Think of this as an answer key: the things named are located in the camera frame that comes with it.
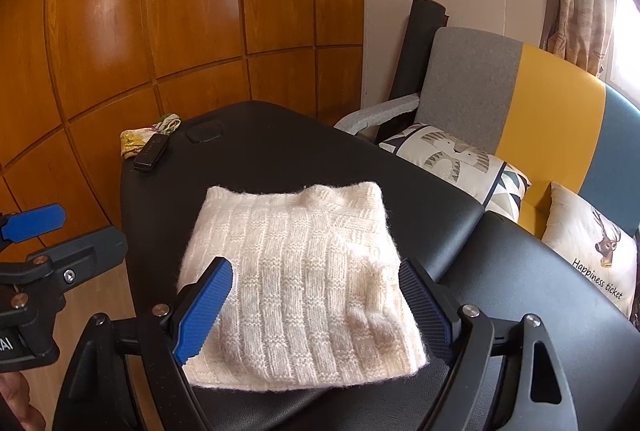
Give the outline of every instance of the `multicolored sofa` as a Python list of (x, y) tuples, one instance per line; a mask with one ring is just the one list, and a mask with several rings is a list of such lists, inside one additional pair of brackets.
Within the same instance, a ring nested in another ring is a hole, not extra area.
[(445, 27), (435, 34), (420, 94), (355, 112), (355, 133), (415, 110), (526, 173), (518, 224), (542, 237), (550, 182), (578, 193), (628, 234), (640, 223), (640, 111), (611, 87), (536, 47)]

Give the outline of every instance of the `ribbed knit fabric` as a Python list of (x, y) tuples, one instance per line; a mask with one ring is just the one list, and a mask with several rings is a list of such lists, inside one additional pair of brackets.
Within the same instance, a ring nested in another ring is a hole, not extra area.
[(377, 184), (275, 195), (212, 187), (178, 289), (219, 255), (233, 265), (234, 284), (202, 351), (184, 366), (192, 384), (345, 386), (426, 364)]

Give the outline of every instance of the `blue gripper pad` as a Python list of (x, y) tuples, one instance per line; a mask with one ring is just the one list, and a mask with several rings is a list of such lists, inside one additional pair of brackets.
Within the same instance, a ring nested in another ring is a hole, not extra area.
[(414, 320), (431, 353), (449, 363), (453, 350), (453, 329), (449, 319), (433, 299), (429, 289), (407, 260), (400, 263), (398, 271), (400, 290), (414, 315)]
[(226, 296), (231, 291), (233, 279), (231, 263), (222, 257), (217, 257), (207, 267), (198, 282), (191, 287), (195, 293), (191, 295), (189, 292), (188, 297), (183, 301), (188, 302), (192, 299), (178, 321), (177, 332), (174, 335), (174, 358), (180, 366), (202, 350), (202, 345), (220, 313)]
[(62, 206), (51, 204), (9, 217), (0, 229), (2, 239), (20, 243), (26, 239), (50, 233), (65, 224), (66, 214)]

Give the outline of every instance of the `finger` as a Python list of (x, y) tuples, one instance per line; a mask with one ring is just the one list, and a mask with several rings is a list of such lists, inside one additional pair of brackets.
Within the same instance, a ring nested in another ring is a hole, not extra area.
[(21, 374), (17, 371), (0, 373), (0, 395), (9, 400), (20, 389)]
[(18, 375), (18, 389), (12, 385), (8, 397), (5, 397), (9, 409), (14, 412), (18, 420), (26, 418), (29, 410), (29, 383), (21, 374)]
[(45, 431), (45, 427), (47, 426), (40, 411), (33, 406), (29, 406), (26, 418), (20, 423), (22, 427), (24, 427), (24, 431)]

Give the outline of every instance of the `black remote control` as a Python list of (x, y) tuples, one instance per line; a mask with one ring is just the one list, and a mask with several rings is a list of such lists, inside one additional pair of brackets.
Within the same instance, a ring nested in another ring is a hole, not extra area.
[(168, 144), (169, 135), (153, 134), (133, 160), (133, 168), (142, 172), (151, 171)]

